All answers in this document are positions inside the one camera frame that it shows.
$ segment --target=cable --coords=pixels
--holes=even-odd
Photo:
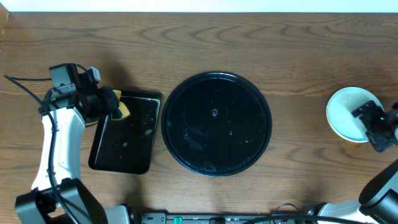
[[[281,209],[281,208],[283,208],[283,207],[285,207],[285,206],[292,206],[292,207],[294,207],[298,212],[300,212],[300,209],[297,208],[294,204],[292,204],[292,203],[283,203],[283,204],[279,205],[277,208],[275,208],[275,210],[272,211],[272,212],[269,214],[269,216],[275,214],[275,212],[277,212],[279,209]]]
[[[18,78],[18,77],[10,77],[13,80],[19,81],[51,81],[51,78]]]
[[[63,207],[65,213],[72,219],[72,221],[76,224],[80,224],[80,222],[77,220],[76,216],[72,213],[72,211],[69,209],[68,205],[66,205],[64,199],[62,198],[62,196],[60,195],[60,193],[58,192],[55,184],[54,184],[54,172],[52,170],[53,168],[53,157],[54,157],[54,144],[55,144],[55,137],[56,135],[54,134],[57,131],[57,127],[55,125],[55,121],[54,118],[52,117],[49,109],[47,108],[47,105],[45,105],[40,99],[39,97],[37,97],[34,93],[32,93],[30,90],[28,90],[26,87],[24,87],[23,85],[21,85],[20,83],[18,83],[17,81],[15,81],[12,77],[9,77],[7,75],[5,75],[4,77],[6,77],[8,80],[10,80],[11,82],[13,82],[13,84],[17,85],[19,88],[23,89],[24,91],[26,91],[31,97],[33,97],[33,99],[35,99],[43,108],[43,110],[47,113],[47,115],[50,118],[51,121],[51,125],[52,125],[52,135],[51,135],[51,142],[50,142],[50,151],[49,151],[49,164],[48,164],[48,168],[47,168],[47,173],[49,175],[49,181],[50,181],[50,185],[51,185],[51,190],[55,196],[55,198],[57,199],[57,201],[61,204],[61,206]]]
[[[76,64],[76,67],[83,69],[85,72],[88,72],[88,70],[85,67],[83,67],[83,66],[81,66],[79,64]]]
[[[97,123],[94,123],[94,124],[88,124],[88,125],[86,125],[86,128],[92,127],[92,126],[94,126],[94,125],[96,125],[96,124],[98,124],[98,122],[97,122]]]
[[[276,220],[300,220],[300,221],[323,221],[323,222],[333,222],[340,224],[365,224],[357,221],[346,220],[342,218],[335,217],[322,217],[322,216],[310,216],[310,215],[275,215],[271,217],[257,218],[247,221],[243,224],[256,224],[259,222],[276,221]]]

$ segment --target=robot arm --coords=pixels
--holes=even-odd
[[[32,190],[51,188],[47,173],[50,142],[53,134],[55,137],[53,157],[53,171],[55,183],[61,184],[63,179],[81,179],[80,176],[80,143],[85,130],[85,120],[77,108],[60,108],[50,112],[57,124],[55,133],[52,133],[52,125],[48,115],[43,116],[44,143],[39,172],[33,182]]]
[[[129,223],[126,207],[104,210],[80,180],[80,143],[85,124],[116,111],[118,98],[108,86],[97,87],[100,75],[93,67],[80,74],[75,64],[66,63],[51,67],[50,73],[54,87],[46,94],[45,103],[40,108],[45,132],[42,159],[32,191],[17,197],[19,218],[23,223],[33,220],[34,223],[70,223],[66,215],[48,216],[59,203],[47,172],[54,135],[53,158],[50,159],[53,159],[55,190],[78,222],[108,223],[112,220],[111,223]],[[55,132],[47,111],[55,121]]]
[[[369,142],[377,152],[398,144],[398,104],[385,113],[369,101],[352,112],[366,127]],[[346,218],[368,223],[398,223],[398,160],[375,176],[362,190],[359,200],[324,204],[319,216]]]

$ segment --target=green switch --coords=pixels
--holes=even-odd
[[[174,224],[182,224],[182,217],[175,217]]]

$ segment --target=black plate rim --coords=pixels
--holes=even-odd
[[[267,128],[268,128],[268,132],[267,132],[267,136],[262,144],[262,149],[258,152],[258,154],[256,156],[253,157],[253,159],[251,159],[250,162],[248,162],[245,166],[243,166],[242,168],[235,170],[233,172],[229,172],[226,174],[208,174],[206,172],[201,172],[199,170],[196,169],[192,169],[192,167],[186,165],[186,163],[184,162],[184,160],[182,158],[179,158],[178,155],[176,155],[176,153],[174,152],[174,150],[171,147],[171,144],[169,143],[169,138],[168,138],[168,132],[167,130],[167,117],[169,114],[169,108],[170,105],[173,105],[176,96],[179,95],[179,92],[181,90],[186,89],[188,86],[193,85],[194,83],[197,82],[201,82],[207,79],[213,79],[213,78],[224,78],[227,77],[229,79],[231,79],[233,77],[233,79],[235,80],[239,80],[241,83],[244,83],[245,85],[247,85],[247,87],[250,87],[253,90],[253,93],[255,95],[257,95],[259,102],[262,104],[262,107],[264,109],[265,112],[265,117],[266,119],[269,121]],[[208,177],[226,177],[226,176],[230,176],[230,175],[235,175],[238,174],[244,170],[246,170],[247,168],[251,167],[253,164],[255,164],[260,157],[263,155],[263,153],[265,152],[265,150],[267,149],[267,146],[271,140],[271,133],[272,133],[272,117],[271,117],[271,111],[269,109],[269,105],[266,101],[266,99],[264,98],[264,95],[260,92],[260,90],[253,84],[251,83],[249,80],[247,80],[246,78],[235,74],[235,73],[231,73],[231,72],[224,72],[224,71],[211,71],[211,72],[203,72],[200,73],[198,75],[194,75],[188,79],[186,79],[185,81],[181,82],[169,95],[169,97],[166,100],[166,103],[163,107],[162,110],[162,119],[161,119],[161,130],[162,130],[162,137],[164,140],[164,143],[166,145],[166,148],[169,150],[169,152],[171,153],[171,155],[174,157],[175,160],[178,161],[178,163],[180,163],[181,165],[183,165],[185,168],[187,168],[188,170],[197,173],[197,174],[201,174],[204,176],[208,176]]]

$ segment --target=black round plate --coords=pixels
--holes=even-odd
[[[271,129],[261,92],[233,73],[185,80],[162,113],[167,149],[186,168],[208,176],[233,175],[253,165],[266,150]]]

